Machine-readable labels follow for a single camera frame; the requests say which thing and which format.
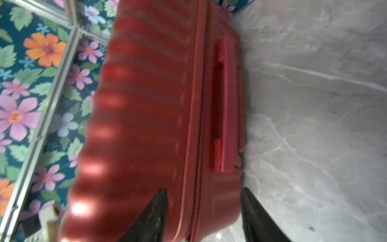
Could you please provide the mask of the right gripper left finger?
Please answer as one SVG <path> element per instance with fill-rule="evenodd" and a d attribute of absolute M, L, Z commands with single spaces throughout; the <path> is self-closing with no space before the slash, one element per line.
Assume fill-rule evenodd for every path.
<path fill-rule="evenodd" d="M 167 212 L 167 189 L 160 189 L 118 242 L 162 242 Z"/>

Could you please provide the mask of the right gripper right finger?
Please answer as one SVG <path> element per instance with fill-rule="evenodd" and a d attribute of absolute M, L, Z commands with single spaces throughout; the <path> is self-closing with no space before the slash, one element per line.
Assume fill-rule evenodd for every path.
<path fill-rule="evenodd" d="M 247 242 L 291 242 L 248 188 L 241 191 L 240 205 Z"/>

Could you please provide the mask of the red hard-shell suitcase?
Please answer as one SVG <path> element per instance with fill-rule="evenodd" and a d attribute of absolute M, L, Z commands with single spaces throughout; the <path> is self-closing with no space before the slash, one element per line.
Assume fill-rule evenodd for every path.
<path fill-rule="evenodd" d="M 239 35 L 211 1 L 121 1 L 59 241 L 118 241 L 160 190 L 166 242 L 235 223 L 239 62 Z"/>

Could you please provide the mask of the aluminium cage frame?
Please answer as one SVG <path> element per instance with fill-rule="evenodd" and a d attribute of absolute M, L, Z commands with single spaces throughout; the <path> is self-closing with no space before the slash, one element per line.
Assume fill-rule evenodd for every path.
<path fill-rule="evenodd" d="M 1 241 L 67 208 L 118 1 L 1 1 Z"/>

